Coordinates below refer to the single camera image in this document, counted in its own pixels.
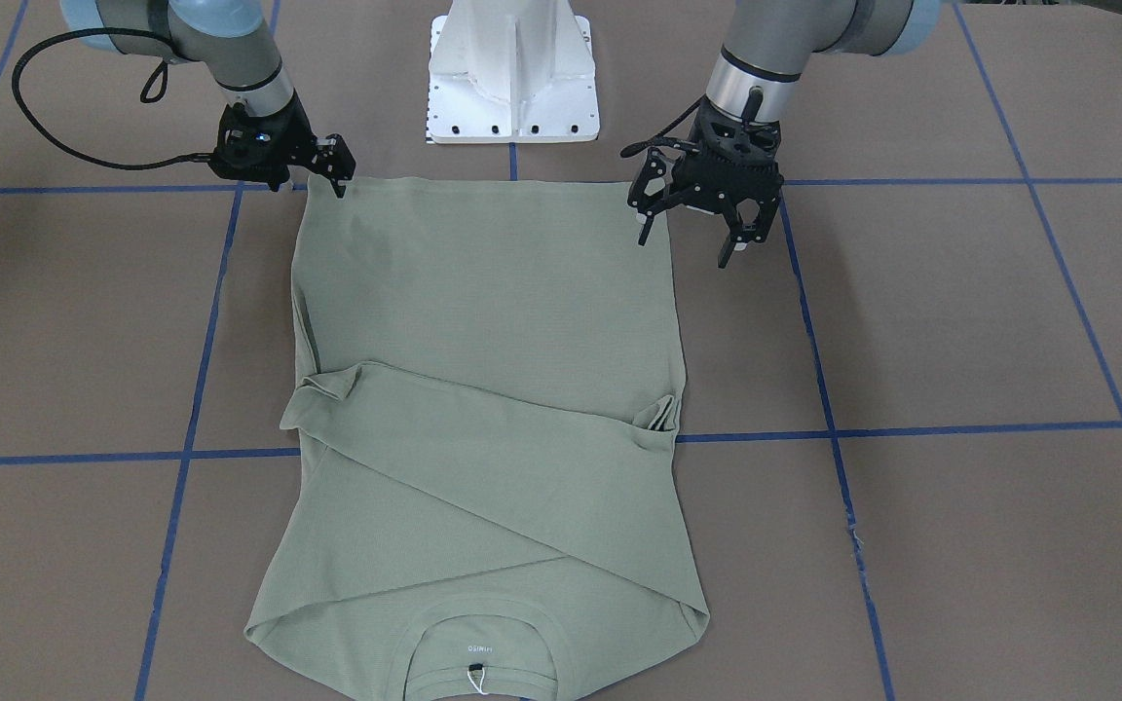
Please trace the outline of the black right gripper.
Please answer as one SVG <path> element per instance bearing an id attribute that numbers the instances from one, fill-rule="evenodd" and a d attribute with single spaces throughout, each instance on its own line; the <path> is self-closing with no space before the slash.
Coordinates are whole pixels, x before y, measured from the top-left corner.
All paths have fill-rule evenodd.
<path id="1" fill-rule="evenodd" d="M 272 116 L 250 116 L 237 103 L 224 107 L 210 169 L 223 179 L 237 179 L 280 190 L 293 166 L 323 177 L 337 199 L 346 196 L 355 178 L 356 160 L 342 133 L 318 139 L 309 116 L 292 96 Z"/>

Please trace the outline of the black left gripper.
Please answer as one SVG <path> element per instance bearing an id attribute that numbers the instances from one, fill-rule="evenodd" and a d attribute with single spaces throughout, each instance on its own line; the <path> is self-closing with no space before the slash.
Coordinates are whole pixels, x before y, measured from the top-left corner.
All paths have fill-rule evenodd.
<path id="1" fill-rule="evenodd" d="M 763 243 L 782 203 L 784 178 L 776 162 L 782 141 L 782 126 L 744 124 L 700 98 L 689 133 L 693 151 L 682 154 L 673 165 L 672 181 L 666 182 L 671 165 L 657 146 L 646 148 L 646 160 L 629 183 L 627 205 L 641 223 L 638 245 L 646 245 L 660 213 L 681 203 L 699 211 L 721 213 L 729 234 L 721 245 L 718 268 L 729 265 L 741 245 Z M 754 207 L 745 219 L 741 205 Z"/>

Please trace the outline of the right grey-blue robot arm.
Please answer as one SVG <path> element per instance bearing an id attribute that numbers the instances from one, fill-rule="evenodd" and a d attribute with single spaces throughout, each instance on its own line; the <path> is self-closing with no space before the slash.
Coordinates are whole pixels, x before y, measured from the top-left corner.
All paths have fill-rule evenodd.
<path id="1" fill-rule="evenodd" d="M 257 1 L 62 1 L 79 39 L 104 52 L 203 63 L 227 105 L 215 147 L 190 162 L 215 176 L 278 190 L 294 167 L 323 177 L 337 197 L 355 177 L 355 159 L 339 133 L 319 138 L 293 86 Z"/>

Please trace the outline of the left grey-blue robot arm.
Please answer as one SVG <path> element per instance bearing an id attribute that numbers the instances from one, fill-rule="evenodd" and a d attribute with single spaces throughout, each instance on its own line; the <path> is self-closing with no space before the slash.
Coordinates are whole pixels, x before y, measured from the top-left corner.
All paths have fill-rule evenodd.
<path id="1" fill-rule="evenodd" d="M 729 233 L 718 265 L 745 245 L 765 242 L 784 177 L 776 153 L 780 120 L 815 54 L 912 52 L 938 22 L 938 1 L 741 1 L 703 95 L 683 111 L 690 132 L 671 126 L 632 142 L 643 155 L 627 195 L 645 245 L 657 218 L 684 205 L 721 216 Z"/>

